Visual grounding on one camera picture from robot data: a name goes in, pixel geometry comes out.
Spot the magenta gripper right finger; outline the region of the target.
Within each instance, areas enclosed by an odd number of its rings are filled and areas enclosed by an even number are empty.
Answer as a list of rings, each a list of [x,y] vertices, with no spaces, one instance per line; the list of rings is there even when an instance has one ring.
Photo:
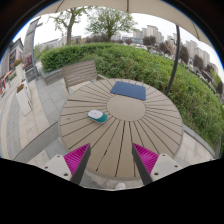
[[[158,155],[135,143],[132,144],[132,155],[144,185],[182,169],[182,166],[167,154]]]

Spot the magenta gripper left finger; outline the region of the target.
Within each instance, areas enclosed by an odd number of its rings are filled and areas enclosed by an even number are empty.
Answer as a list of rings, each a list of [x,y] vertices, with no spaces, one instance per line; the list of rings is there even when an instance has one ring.
[[[79,185],[90,154],[90,144],[85,144],[65,156],[55,155],[44,165],[44,170]]]

